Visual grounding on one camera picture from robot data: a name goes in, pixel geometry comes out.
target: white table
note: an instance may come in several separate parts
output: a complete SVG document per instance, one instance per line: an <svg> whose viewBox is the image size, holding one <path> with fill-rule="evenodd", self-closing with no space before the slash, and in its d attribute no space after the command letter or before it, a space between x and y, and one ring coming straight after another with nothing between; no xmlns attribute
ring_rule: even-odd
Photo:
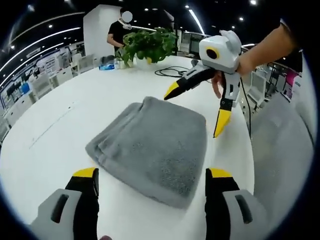
<svg viewBox="0 0 320 240"><path fill-rule="evenodd" d="M171 56L157 68L191 68L189 58ZM163 99L176 78L137 68L85 72L37 101L13 126L1 151L0 180L7 200L24 223L37 216L38 206L56 189L64 188L80 169L98 167L86 144L130 103L145 96ZM254 190L251 142L238 105L224 132L212 138L220 101L209 83L170 102L205 116L207 152L202 175L188 210L169 207L145 197L106 171L99 171L100 212L97 233L114 240L201 240L206 235L205 168L231 172L241 189Z"/></svg>

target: gray towel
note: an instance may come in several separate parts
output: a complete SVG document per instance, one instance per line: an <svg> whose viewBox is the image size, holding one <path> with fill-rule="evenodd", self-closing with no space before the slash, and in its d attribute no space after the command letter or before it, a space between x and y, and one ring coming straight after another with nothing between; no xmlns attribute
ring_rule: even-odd
<svg viewBox="0 0 320 240"><path fill-rule="evenodd" d="M130 104L85 149L143 195L187 208L206 154L206 120L190 109L146 97Z"/></svg>

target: green leaves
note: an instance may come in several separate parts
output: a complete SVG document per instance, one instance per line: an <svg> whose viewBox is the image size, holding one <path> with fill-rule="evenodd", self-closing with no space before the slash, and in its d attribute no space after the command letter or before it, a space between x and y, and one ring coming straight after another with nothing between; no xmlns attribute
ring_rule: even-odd
<svg viewBox="0 0 320 240"><path fill-rule="evenodd" d="M152 63L157 63L172 54L176 36L162 27L157 27L155 30L153 32L139 30L123 37L125 46L121 58L126 65L135 55L141 60L151 58Z"/></svg>
<svg viewBox="0 0 320 240"><path fill-rule="evenodd" d="M145 53L143 51L138 51L136 53L136 56L137 56L138 59L142 60L145 57Z"/></svg>

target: face mask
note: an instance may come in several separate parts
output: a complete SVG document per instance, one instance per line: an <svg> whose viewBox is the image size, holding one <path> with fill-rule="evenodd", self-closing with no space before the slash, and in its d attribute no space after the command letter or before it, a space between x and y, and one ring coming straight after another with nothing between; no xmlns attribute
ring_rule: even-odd
<svg viewBox="0 0 320 240"><path fill-rule="evenodd" d="M124 29L127 29L127 30L131 30L132 29L132 26L130 24L126 24L126 23L122 22L120 19L118 20L118 22L122 24L122 27Z"/></svg>

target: human hand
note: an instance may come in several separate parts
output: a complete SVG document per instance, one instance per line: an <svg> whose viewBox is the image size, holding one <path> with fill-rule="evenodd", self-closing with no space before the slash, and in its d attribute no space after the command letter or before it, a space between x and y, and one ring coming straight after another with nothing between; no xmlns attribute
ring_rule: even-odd
<svg viewBox="0 0 320 240"><path fill-rule="evenodd" d="M214 77L211 79L213 91L218 99L221 98L221 93L219 91L219 85L222 85L222 72L217 71Z"/></svg>
<svg viewBox="0 0 320 240"><path fill-rule="evenodd" d="M240 74L240 76L244 76L251 71L253 71L255 67L253 66L251 60L247 57L246 54L243 54L239 57L239 66L236 70L237 73ZM214 75L214 77L211 79L212 88L213 91L218 99L221 98L221 93L219 91L219 85L222 85L223 77L222 72L217 71Z"/></svg>

